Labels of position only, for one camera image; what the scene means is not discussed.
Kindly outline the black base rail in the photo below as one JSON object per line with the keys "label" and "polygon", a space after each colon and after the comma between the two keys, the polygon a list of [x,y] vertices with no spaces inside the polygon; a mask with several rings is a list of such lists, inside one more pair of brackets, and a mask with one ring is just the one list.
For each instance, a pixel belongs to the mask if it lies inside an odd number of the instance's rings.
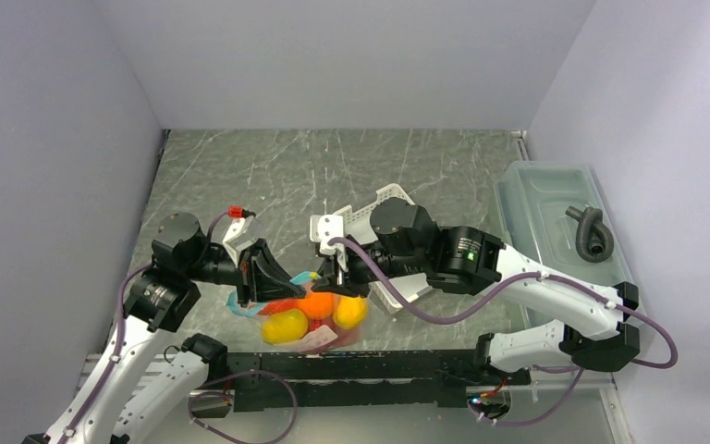
{"label": "black base rail", "polygon": [[434,404],[465,405],[478,389],[528,386],[520,370],[501,374],[460,350],[231,352],[206,371],[205,389],[226,391],[238,413],[269,408]]}

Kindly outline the yellow mango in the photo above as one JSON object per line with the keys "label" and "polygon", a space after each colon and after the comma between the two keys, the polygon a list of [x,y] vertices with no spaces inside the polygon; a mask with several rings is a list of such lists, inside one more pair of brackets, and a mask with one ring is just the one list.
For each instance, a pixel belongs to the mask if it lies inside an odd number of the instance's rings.
{"label": "yellow mango", "polygon": [[333,321],[339,328],[353,329],[368,313],[369,303],[365,298],[341,296],[333,313]]}

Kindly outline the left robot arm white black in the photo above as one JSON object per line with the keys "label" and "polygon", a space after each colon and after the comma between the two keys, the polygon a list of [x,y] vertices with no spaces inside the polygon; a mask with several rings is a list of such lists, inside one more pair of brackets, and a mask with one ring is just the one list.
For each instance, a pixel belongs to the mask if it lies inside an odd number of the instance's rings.
{"label": "left robot arm white black", "polygon": [[234,288],[239,307],[306,295],[266,240],[250,234],[254,213],[233,207],[226,214],[233,222],[222,242],[213,239],[215,224],[203,228],[189,213],[174,213],[161,222],[150,263],[119,286],[114,330],[99,361],[61,416],[24,442],[136,443],[192,390],[206,388],[211,396],[225,397],[222,384],[253,376],[236,367],[225,344],[195,334],[182,342],[159,377],[136,389],[201,298],[200,284]]}

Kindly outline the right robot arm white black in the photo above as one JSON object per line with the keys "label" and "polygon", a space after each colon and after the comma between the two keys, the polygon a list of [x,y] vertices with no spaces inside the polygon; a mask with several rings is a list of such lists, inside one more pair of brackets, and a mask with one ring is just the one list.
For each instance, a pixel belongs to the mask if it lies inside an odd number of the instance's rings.
{"label": "right robot arm white black", "polygon": [[639,301],[635,285],[559,273],[478,228],[441,226],[405,200],[377,204],[355,233],[341,215],[312,216],[310,238],[323,260],[317,291],[365,296],[379,282],[406,305],[397,280],[423,278],[428,287],[473,296],[477,308],[504,298],[547,315],[538,327],[479,338],[472,371],[484,384],[535,365],[613,373],[640,352],[639,330],[628,322]]}

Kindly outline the orange fruit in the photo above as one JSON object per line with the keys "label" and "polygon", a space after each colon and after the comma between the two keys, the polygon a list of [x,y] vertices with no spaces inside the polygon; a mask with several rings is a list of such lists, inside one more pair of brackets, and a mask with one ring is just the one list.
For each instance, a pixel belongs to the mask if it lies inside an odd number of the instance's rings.
{"label": "orange fruit", "polygon": [[331,292],[309,292],[297,301],[297,308],[311,320],[322,320],[333,315],[337,300]]}

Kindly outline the clear plastic storage bin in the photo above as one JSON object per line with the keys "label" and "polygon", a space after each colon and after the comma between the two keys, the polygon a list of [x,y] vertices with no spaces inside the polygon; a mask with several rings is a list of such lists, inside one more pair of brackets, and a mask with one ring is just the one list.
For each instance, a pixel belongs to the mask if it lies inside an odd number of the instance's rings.
{"label": "clear plastic storage bin", "polygon": [[566,214],[571,206],[606,209],[589,166],[517,161],[494,187],[490,231],[534,261],[574,278],[606,286],[633,283],[619,245],[602,263],[580,258],[575,248],[578,222]]}

